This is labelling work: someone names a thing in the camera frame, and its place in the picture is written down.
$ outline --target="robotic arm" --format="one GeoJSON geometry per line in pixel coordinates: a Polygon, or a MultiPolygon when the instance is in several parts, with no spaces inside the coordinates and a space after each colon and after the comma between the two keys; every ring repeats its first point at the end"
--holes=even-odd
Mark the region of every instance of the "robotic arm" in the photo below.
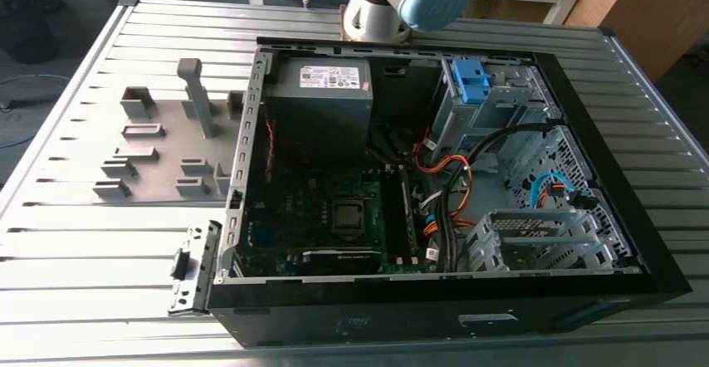
{"type": "Polygon", "coordinates": [[[350,0],[343,26],[358,42],[403,42],[411,29],[437,31],[459,17],[471,0],[350,0]]]}

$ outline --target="blue drive bay latch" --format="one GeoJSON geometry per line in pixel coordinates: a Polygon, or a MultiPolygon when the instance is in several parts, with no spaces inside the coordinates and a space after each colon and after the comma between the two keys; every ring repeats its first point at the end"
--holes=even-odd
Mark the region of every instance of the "blue drive bay latch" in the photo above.
{"type": "Polygon", "coordinates": [[[482,104],[490,94],[490,75],[478,60],[453,60],[453,74],[463,95],[463,103],[482,104]]]}

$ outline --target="power supply label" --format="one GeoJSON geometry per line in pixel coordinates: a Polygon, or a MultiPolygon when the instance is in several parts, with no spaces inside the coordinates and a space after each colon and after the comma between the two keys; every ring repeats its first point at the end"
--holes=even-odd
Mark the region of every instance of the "power supply label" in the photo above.
{"type": "Polygon", "coordinates": [[[359,89],[359,70],[352,66],[304,66],[300,87],[359,89]]]}

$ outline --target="slotted metal worktable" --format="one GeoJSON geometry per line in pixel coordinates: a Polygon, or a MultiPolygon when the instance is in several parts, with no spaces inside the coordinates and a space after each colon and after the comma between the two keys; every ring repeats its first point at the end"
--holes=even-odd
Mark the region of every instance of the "slotted metal worktable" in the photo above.
{"type": "Polygon", "coordinates": [[[171,366],[705,363],[706,155],[617,40],[574,27],[459,21],[442,32],[418,35],[417,42],[557,55],[690,279],[692,294],[566,335],[401,345],[243,350],[211,317],[168,319],[168,272],[183,231],[200,218],[220,220],[223,210],[199,204],[105,207],[75,196],[104,178],[97,161],[125,123],[120,93],[125,86],[147,86],[156,100],[186,99],[176,61],[198,57],[204,86],[212,98],[223,99],[227,91],[247,86],[256,36],[336,40],[340,15],[170,0],[124,4],[0,194],[0,257],[7,257],[0,262],[0,360],[148,358],[171,366]]]}

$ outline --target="silver bracket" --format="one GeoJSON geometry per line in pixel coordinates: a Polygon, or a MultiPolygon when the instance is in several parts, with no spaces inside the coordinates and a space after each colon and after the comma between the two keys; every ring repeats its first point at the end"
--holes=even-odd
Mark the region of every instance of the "silver bracket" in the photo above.
{"type": "Polygon", "coordinates": [[[170,316],[208,315],[207,294],[222,225],[204,221],[187,228],[187,237],[172,259],[170,316]]]}

